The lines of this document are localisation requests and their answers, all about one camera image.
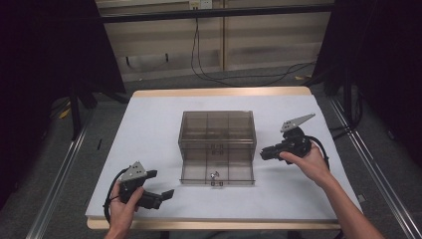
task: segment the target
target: power cord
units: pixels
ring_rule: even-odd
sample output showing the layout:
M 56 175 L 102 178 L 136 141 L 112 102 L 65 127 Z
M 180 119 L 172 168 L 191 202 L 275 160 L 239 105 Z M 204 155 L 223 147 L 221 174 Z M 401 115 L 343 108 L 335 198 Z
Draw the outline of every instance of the power cord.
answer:
M 269 82 L 269 83 L 265 83 L 265 84 L 262 84 L 262 85 L 258 85 L 258 86 L 255 86 L 255 87 L 265 87 L 265 86 L 269 86 L 269 85 L 271 85 L 271 84 L 273 84 L 273 83 L 276 83 L 276 82 L 278 82 L 278 81 L 280 81 L 280 80 L 282 80 L 286 75 L 288 75 L 288 74 L 290 74 L 290 73 L 294 73 L 294 72 L 297 72 L 297 71 L 299 71 L 299 70 L 301 70 L 301 69 L 303 69 L 303 68 L 305 68 L 305 67 L 308 67 L 308 66 L 310 66 L 310 65 L 313 65 L 313 64 L 315 64 L 316 62 L 310 62 L 310 63 L 300 63 L 300 64 L 296 64 L 296 65 L 292 65 L 292 66 L 290 66 L 288 69 L 287 69 L 287 71 L 285 72 L 285 73 L 281 73 L 281 74 L 272 74 L 272 75 L 250 75 L 250 76 L 235 76 L 235 77 L 223 77 L 223 78 L 215 78 L 215 77 L 211 77 L 211 76 L 209 76 L 209 75 L 207 75 L 205 72 L 204 72 L 204 70 L 202 69 L 202 65 L 201 65 L 201 58 L 200 58 L 200 55 L 199 55 L 199 49 L 200 49 L 200 40 L 199 40 L 200 38 L 199 38 L 199 23 L 198 23 L 198 19 L 196 19 L 196 29 L 195 29 L 195 36 L 194 36 L 194 39 L 193 39 L 193 47 L 192 47 L 192 54 L 191 54 L 191 61 L 190 61 L 190 66 L 191 66 L 191 69 L 192 69 L 192 71 L 193 71 L 193 73 L 198 77 L 198 78 L 200 78 L 200 79 L 202 79 L 202 80 L 204 80 L 204 81 L 210 81 L 210 82 L 215 82 L 215 83 L 219 83 L 219 84 L 222 84 L 222 85 L 226 85 L 226 86 L 229 86 L 229 87 L 235 87 L 235 88 L 242 88 L 242 87 L 244 87 L 244 86 L 238 86 L 238 85 L 233 85 L 233 84 L 229 84 L 229 83 L 225 83 L 225 82 L 221 82 L 221 81 L 224 81 L 224 80 L 229 80 L 229 79 L 242 79 L 242 78 L 273 78 L 273 77 L 279 77 L 279 78 L 277 78 L 277 79 L 275 79 L 275 80 L 273 80 L 273 81 L 271 81 L 271 82 Z M 196 41 L 198 42 L 198 46 L 197 46 L 197 59 L 198 59 L 198 65 L 199 65 L 199 69 L 201 70 L 201 74 L 203 75 L 203 76 L 201 76 L 201 75 L 199 75 L 196 71 L 195 71 L 195 69 L 194 69 L 194 67 L 193 67 L 193 59 L 194 59 L 194 53 L 195 53 L 195 47 L 196 47 Z M 299 67 L 299 68 L 297 68 L 297 69 L 295 69 L 295 70 L 293 70 L 293 71 L 291 71 L 291 69 L 292 68 L 294 68 L 294 67 L 297 67 L 297 66 L 301 66 L 301 67 Z

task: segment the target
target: white tabletop surface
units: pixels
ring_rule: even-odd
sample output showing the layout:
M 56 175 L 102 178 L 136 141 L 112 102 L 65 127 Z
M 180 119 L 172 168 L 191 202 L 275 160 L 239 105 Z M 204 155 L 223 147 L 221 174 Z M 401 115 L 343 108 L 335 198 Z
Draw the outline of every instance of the white tabletop surface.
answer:
M 255 185 L 180 183 L 182 158 L 177 141 L 184 111 L 253 111 L 257 136 Z M 316 116 L 301 129 L 322 142 L 331 173 L 360 209 L 314 96 L 136 97 L 127 106 L 86 215 L 104 218 L 103 204 L 112 180 L 122 169 L 140 161 L 146 170 L 158 170 L 157 177 L 145 181 L 145 190 L 175 191 L 158 210 L 140 209 L 135 219 L 335 220 L 323 191 L 295 165 L 275 159 L 264 161 L 259 156 L 263 147 L 283 139 L 280 128 L 285 120 L 311 113 Z

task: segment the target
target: aluminum rail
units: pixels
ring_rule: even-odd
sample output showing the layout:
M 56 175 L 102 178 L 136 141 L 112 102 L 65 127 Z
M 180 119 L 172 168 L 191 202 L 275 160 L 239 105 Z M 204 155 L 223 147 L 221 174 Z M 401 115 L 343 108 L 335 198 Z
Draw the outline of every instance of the aluminum rail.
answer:
M 276 14 L 297 14 L 330 12 L 334 4 L 314 5 L 292 5 L 281 7 L 257 7 L 257 8 L 221 8 L 186 11 L 153 12 L 138 14 L 109 14 L 99 17 L 64 18 L 53 20 L 55 23 L 124 23 L 124 22 L 145 22 L 158 20 L 195 19 L 195 18 L 216 18 L 216 17 L 239 17 Z

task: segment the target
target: dark background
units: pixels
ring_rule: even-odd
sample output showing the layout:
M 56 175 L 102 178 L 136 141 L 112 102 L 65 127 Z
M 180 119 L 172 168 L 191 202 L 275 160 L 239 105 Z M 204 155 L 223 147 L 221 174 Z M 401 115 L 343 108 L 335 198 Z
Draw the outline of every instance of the dark background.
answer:
M 335 2 L 314 77 L 335 95 L 347 74 L 422 165 L 422 1 Z
M 104 25 L 66 21 L 99 16 L 95 1 L 6 1 L 0 11 L 3 205 L 36 158 L 54 100 L 71 87 L 82 98 L 96 90 L 86 83 L 124 86 Z

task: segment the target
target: person's hand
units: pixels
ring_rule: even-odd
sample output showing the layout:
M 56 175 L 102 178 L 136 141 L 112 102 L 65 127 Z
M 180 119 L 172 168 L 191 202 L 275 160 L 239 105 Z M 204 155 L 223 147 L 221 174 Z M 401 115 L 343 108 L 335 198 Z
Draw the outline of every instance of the person's hand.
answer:
M 127 203 L 124 204 L 118 197 L 119 188 L 120 182 L 117 181 L 111 191 L 110 198 L 113 198 L 113 200 L 109 204 L 110 223 L 108 234 L 105 236 L 106 239 L 125 238 L 127 236 L 131 222 L 133 220 L 133 214 L 138 209 L 136 202 L 139 200 L 143 193 L 143 188 L 138 187 L 130 196 L 130 199 L 127 201 Z
M 303 158 L 286 151 L 281 152 L 280 157 L 297 165 L 308 178 L 320 187 L 323 187 L 325 182 L 331 177 L 319 147 L 314 142 L 312 143 L 311 151 Z

